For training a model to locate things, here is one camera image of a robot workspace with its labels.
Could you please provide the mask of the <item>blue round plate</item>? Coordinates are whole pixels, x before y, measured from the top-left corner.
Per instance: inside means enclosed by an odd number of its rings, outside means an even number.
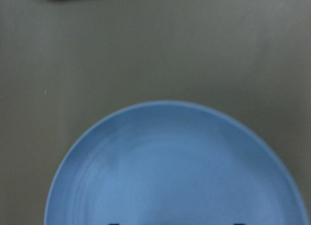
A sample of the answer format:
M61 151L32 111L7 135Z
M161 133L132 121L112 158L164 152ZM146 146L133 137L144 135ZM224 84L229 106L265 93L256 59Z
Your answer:
M136 104L73 144L46 225L307 225L299 190L253 131L193 103Z

